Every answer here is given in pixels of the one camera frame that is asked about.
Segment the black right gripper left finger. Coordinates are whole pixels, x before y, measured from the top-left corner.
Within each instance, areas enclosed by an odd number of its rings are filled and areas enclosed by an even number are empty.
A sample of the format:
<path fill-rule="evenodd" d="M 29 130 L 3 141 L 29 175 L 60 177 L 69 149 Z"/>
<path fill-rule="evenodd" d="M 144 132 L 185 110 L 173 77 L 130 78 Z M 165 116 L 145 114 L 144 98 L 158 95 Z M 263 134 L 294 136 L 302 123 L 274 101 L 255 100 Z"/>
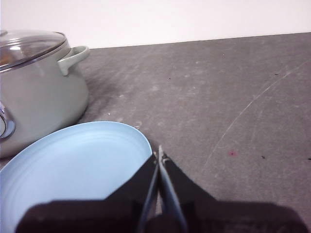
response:
<path fill-rule="evenodd" d="M 158 166 L 151 156 L 103 200 L 57 200 L 22 217 L 17 233 L 141 233 L 153 215 Z"/>

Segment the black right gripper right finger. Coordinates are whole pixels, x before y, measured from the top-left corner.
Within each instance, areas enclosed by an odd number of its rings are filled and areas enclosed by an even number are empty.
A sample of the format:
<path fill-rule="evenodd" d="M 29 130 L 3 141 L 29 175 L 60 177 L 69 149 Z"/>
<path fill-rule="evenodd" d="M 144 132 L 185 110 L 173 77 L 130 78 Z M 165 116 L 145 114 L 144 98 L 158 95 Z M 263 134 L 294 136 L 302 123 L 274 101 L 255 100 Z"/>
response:
<path fill-rule="evenodd" d="M 269 202 L 221 201 L 193 182 L 159 148 L 162 210 L 186 233 L 306 233 L 293 209 Z"/>

